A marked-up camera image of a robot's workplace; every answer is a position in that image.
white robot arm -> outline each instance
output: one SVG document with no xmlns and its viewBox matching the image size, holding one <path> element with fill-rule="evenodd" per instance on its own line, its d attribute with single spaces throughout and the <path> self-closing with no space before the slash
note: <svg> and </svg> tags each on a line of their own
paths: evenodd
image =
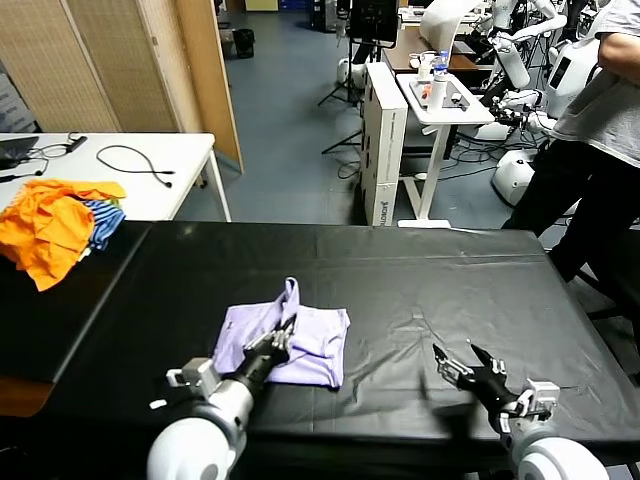
<svg viewBox="0 0 640 480">
<path fill-rule="evenodd" d="M 289 360 L 295 315 L 244 349 L 238 369 L 219 377 L 210 358 L 194 358 L 167 372 L 172 387 L 194 395 L 191 416 L 156 438 L 147 459 L 149 480 L 224 480 L 247 442 L 246 425 L 267 377 Z"/>
<path fill-rule="evenodd" d="M 514 88 L 524 88 L 530 81 L 529 72 L 516 48 L 517 44 L 531 37 L 562 28 L 567 23 L 567 17 L 558 14 L 551 0 L 532 0 L 531 3 L 547 20 L 509 34 L 512 13 L 518 0 L 494 0 L 493 2 L 494 30 L 490 40 L 501 68 Z"/>
<path fill-rule="evenodd" d="M 471 345 L 482 366 L 468 367 L 433 350 L 438 372 L 460 390 L 472 392 L 489 413 L 489 422 L 509 451 L 519 480 L 608 480 L 607 470 L 583 445 L 559 437 L 549 419 L 560 388 L 551 382 L 527 380 L 520 395 L 505 386 L 504 361 Z"/>
</svg>

white desk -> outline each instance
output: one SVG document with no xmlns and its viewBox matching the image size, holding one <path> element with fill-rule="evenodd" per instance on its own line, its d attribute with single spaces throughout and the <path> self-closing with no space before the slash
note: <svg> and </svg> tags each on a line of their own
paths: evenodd
<svg viewBox="0 0 640 480">
<path fill-rule="evenodd" d="M 117 182 L 127 193 L 122 209 L 129 220 L 172 220 L 189 190 L 204 170 L 209 186 L 216 191 L 227 222 L 231 221 L 227 199 L 220 178 L 220 170 L 212 147 L 210 133 L 82 133 L 87 141 L 76 151 L 52 159 L 42 177 L 24 177 L 0 183 L 0 210 L 7 207 L 23 184 L 35 178 L 61 180 Z M 35 148 L 54 143 L 65 143 L 66 133 L 0 134 L 0 140 L 38 136 Z M 171 182 L 167 188 L 150 173 L 123 173 L 113 170 L 96 159 L 96 152 L 109 145 L 135 148 L 149 157 L 154 170 L 173 170 L 173 175 L 159 174 Z M 103 152 L 101 157 L 114 167 L 128 170 L 149 170 L 147 162 L 137 153 L 123 148 Z M 1 170 L 1 175 L 33 173 L 44 168 L 44 162 L 32 161 L 12 170 Z"/>
<path fill-rule="evenodd" d="M 427 170 L 427 178 L 424 182 L 422 195 L 418 193 L 413 177 L 404 177 L 402 179 L 407 189 L 416 220 L 401 220 L 398 222 L 398 226 L 423 228 L 449 227 L 449 222 L 446 220 L 430 220 L 429 210 L 433 202 L 438 176 L 442 169 L 442 161 L 444 160 L 444 152 L 447 148 L 447 138 L 451 131 L 451 125 L 482 125 L 493 122 L 494 118 L 493 115 L 489 113 L 489 110 L 453 75 L 451 75 L 451 82 L 467 102 L 469 102 L 469 106 L 465 111 L 460 108 L 443 108 L 439 112 L 429 113 L 420 106 L 418 99 L 411 90 L 410 83 L 415 82 L 416 79 L 417 75 L 415 74 L 396 75 L 396 81 L 400 85 L 400 89 L 407 99 L 407 102 L 409 102 L 418 121 L 423 125 L 435 127 L 434 129 L 425 128 L 423 129 L 423 133 L 428 135 L 437 132 L 437 137 L 433 145 L 433 151 L 431 152 L 431 161 L 429 163 L 429 169 Z"/>
</svg>

robotic hand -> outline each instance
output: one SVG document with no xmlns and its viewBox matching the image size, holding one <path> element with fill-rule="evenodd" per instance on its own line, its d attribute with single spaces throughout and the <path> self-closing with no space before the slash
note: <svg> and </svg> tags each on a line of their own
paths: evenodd
<svg viewBox="0 0 640 480">
<path fill-rule="evenodd" d="M 247 442 L 246 425 L 254 401 L 274 367 L 289 360 L 296 316 L 251 341 L 238 369 L 218 376 L 210 358 L 194 358 L 167 372 L 172 387 L 194 394 L 191 416 L 158 436 L 147 460 L 149 480 L 222 480 Z"/>
<path fill-rule="evenodd" d="M 584 446 L 559 437 L 549 424 L 560 388 L 527 379 L 516 395 L 506 387 L 504 361 L 471 345 L 482 366 L 469 367 L 433 345 L 438 372 L 460 390 L 472 392 L 487 409 L 489 423 L 509 451 L 519 480 L 608 479 L 604 466 Z"/>
</svg>

table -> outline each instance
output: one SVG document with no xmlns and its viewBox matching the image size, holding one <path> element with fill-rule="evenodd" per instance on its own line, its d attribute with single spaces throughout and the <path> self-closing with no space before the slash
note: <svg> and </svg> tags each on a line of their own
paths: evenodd
<svg viewBox="0 0 640 480">
<path fill-rule="evenodd" d="M 171 220 L 175 217 L 189 190 L 204 169 L 210 187 L 219 196 L 226 221 L 231 221 L 227 199 L 220 178 L 220 170 L 212 147 L 210 133 L 83 133 L 88 140 L 76 151 L 51 160 L 43 177 L 63 180 L 118 182 L 127 193 L 122 209 L 130 220 Z M 0 134 L 0 140 L 29 137 L 34 134 Z M 54 143 L 66 143 L 66 133 L 37 134 L 35 148 Z M 96 152 L 109 145 L 126 145 L 147 155 L 155 170 L 173 170 L 174 175 L 160 175 L 172 183 L 171 188 L 160 184 L 151 174 L 132 174 L 115 171 L 96 159 Z M 106 151 L 101 155 L 115 167 L 148 170 L 149 166 L 138 154 L 124 149 Z M 42 162 L 20 165 L 3 174 L 28 174 L 42 168 Z M 38 177 L 24 177 L 0 185 L 0 209 L 11 203 L 20 187 Z"/>
<path fill-rule="evenodd" d="M 451 131 L 452 125 L 482 125 L 485 123 L 491 123 L 494 120 L 493 115 L 489 110 L 482 105 L 473 94 L 456 78 L 455 75 L 451 75 L 451 82 L 462 94 L 462 96 L 469 102 L 469 107 L 466 111 L 459 108 L 443 108 L 439 112 L 429 113 L 426 109 L 422 108 L 418 99 L 415 97 L 411 90 L 410 83 L 415 82 L 418 78 L 417 75 L 403 74 L 396 75 L 396 81 L 400 85 L 402 93 L 411 105 L 413 113 L 418 118 L 418 121 L 423 125 L 435 126 L 435 129 L 424 129 L 423 133 L 429 134 L 436 132 L 436 141 L 433 146 L 433 152 L 431 153 L 431 161 L 429 163 L 429 169 L 427 178 L 424 183 L 422 195 L 418 193 L 418 189 L 415 185 L 415 179 L 413 177 L 404 177 L 402 181 L 407 188 L 407 194 L 411 201 L 411 207 L 416 216 L 416 220 L 401 220 L 399 226 L 411 226 L 411 227 L 448 227 L 449 222 L 446 220 L 430 220 L 429 210 L 431 209 L 431 203 L 433 202 L 433 195 L 438 183 L 438 176 L 442 168 L 442 161 L 445 157 L 445 150 L 447 148 L 447 140 Z"/>
<path fill-rule="evenodd" d="M 30 417 L 42 408 L 150 227 L 123 222 L 106 252 L 89 255 L 44 292 L 0 257 L 3 299 L 14 307 L 5 310 L 0 335 L 0 415 Z"/>
<path fill-rule="evenodd" d="M 425 50 L 433 50 L 431 45 L 420 36 L 418 27 L 407 27 L 398 30 L 398 38 L 394 48 L 383 49 L 385 59 L 391 70 L 399 73 L 416 73 L 416 69 L 409 65 L 409 54 L 422 53 Z M 449 71 L 453 73 L 477 72 L 479 67 L 460 53 L 454 45 Z"/>
<path fill-rule="evenodd" d="M 134 226 L 125 222 L 120 233 Z M 20 301 L 24 291 L 6 275 L 0 270 L 0 282 Z M 639 392 L 532 235 L 182 222 L 150 225 L 26 424 L 31 458 L 41 445 L 56 462 L 72 451 L 73 462 L 101 469 L 143 463 L 154 435 L 184 413 L 148 408 L 159 397 L 179 399 L 161 387 L 166 369 L 210 354 L 227 307 L 275 298 L 287 275 L 298 279 L 304 304 L 347 308 L 345 383 L 339 391 L 267 387 L 241 463 L 411 467 L 421 478 L 434 467 L 504 467 L 481 409 L 463 455 L 448 441 L 447 414 L 470 397 L 436 373 L 431 344 L 474 364 L 467 338 L 505 360 L 510 388 L 527 376 L 562 388 L 554 414 L 562 435 L 606 464 L 640 458 Z"/>
</svg>

orange cloth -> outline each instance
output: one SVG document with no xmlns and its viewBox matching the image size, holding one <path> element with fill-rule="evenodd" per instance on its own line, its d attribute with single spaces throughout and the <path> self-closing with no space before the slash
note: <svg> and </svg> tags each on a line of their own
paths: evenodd
<svg viewBox="0 0 640 480">
<path fill-rule="evenodd" d="M 32 180 L 0 213 L 0 254 L 26 270 L 38 291 L 71 270 L 89 243 L 94 221 L 83 200 L 124 198 L 115 182 Z"/>
</svg>

